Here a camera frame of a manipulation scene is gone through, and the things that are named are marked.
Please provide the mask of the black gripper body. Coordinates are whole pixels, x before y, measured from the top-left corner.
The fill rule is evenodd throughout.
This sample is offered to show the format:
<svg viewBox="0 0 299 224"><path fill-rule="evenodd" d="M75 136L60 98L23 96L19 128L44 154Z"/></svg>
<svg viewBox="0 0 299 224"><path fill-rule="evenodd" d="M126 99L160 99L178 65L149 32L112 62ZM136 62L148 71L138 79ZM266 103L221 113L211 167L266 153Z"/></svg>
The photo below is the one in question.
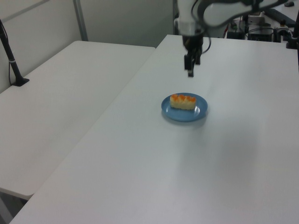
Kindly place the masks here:
<svg viewBox="0 0 299 224"><path fill-rule="evenodd" d="M194 36L183 35L183 46L187 50L187 54L192 54L193 58L197 50L201 50L201 54L203 52L203 34L199 33Z"/></svg>

